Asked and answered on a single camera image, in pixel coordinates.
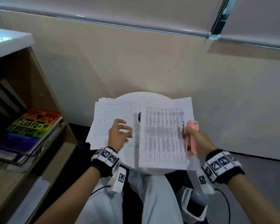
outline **black floor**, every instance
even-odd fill
[[[60,173],[60,176],[56,180],[56,183],[52,187],[35,218],[38,218],[89,168],[91,157],[95,153],[95,150],[90,150],[89,143],[85,142],[90,128],[75,124],[70,124],[70,126],[79,144]],[[175,193],[182,186],[187,186],[190,188],[193,187],[186,171],[177,170],[173,173],[166,174],[165,176],[167,177]],[[123,192],[123,223],[141,223],[143,210],[142,201],[140,200],[139,196],[130,188],[127,181],[124,183]]]

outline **left hand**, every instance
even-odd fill
[[[127,122],[123,119],[116,119],[112,128],[109,130],[109,141],[108,146],[115,149],[116,152],[119,152],[124,143],[128,142],[127,138],[132,138],[133,128],[122,125],[120,123],[126,124]],[[129,130],[128,132],[124,133],[119,131],[120,129]]]

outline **white pants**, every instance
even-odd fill
[[[94,191],[107,185],[108,180],[101,178]],[[175,194],[164,175],[144,175],[130,170],[128,182],[142,200],[142,224],[183,224]],[[101,189],[89,197],[76,224],[97,223],[122,223],[122,194],[110,195]]]

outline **black cable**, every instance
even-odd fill
[[[105,186],[103,186],[103,187],[101,187],[101,188],[95,190],[92,194],[96,193],[97,191],[99,191],[99,190],[101,190],[101,189],[103,189],[103,188],[110,188],[110,187],[111,187],[111,185],[105,185]]]
[[[221,191],[221,190],[219,190],[219,189],[215,189],[215,190],[217,190],[217,191],[219,191],[220,193],[222,193],[222,194],[223,194],[223,196],[224,196],[224,197],[225,197],[225,199],[226,199],[226,202],[227,202],[227,205],[228,205],[228,215],[229,215],[229,218],[228,218],[228,224],[230,224],[230,216],[231,216],[231,214],[230,214],[230,205],[229,205],[228,199],[227,199],[227,197],[225,196],[224,192],[222,192],[222,191]]]

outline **white countertop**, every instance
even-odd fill
[[[0,29],[0,57],[34,44],[32,34]]]

